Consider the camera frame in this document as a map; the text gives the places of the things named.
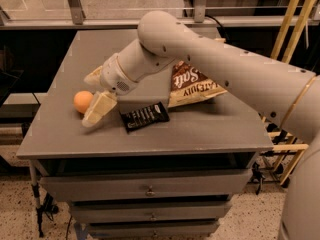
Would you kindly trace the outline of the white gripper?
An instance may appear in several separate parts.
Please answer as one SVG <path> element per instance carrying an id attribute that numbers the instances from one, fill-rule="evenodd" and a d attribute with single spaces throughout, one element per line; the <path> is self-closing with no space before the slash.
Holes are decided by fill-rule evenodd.
<path id="1" fill-rule="evenodd" d="M 95 126 L 117 105 L 116 94 L 127 95 L 137 87 L 137 83 L 130 80 L 122 70 L 118 58 L 118 53 L 113 54 L 102 66 L 84 77 L 85 83 L 95 86 L 101 84 L 108 90 L 97 91 L 93 95 L 82 119 L 84 127 Z"/>

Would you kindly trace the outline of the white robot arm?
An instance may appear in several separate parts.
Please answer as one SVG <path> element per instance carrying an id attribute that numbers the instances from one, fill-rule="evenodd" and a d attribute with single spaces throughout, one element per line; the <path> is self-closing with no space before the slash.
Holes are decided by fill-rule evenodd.
<path id="1" fill-rule="evenodd" d="M 117 95 L 179 59 L 308 145 L 292 174 L 279 240 L 320 239 L 320 77 L 202 37 L 163 11 L 145 14 L 138 38 L 84 81 Z"/>

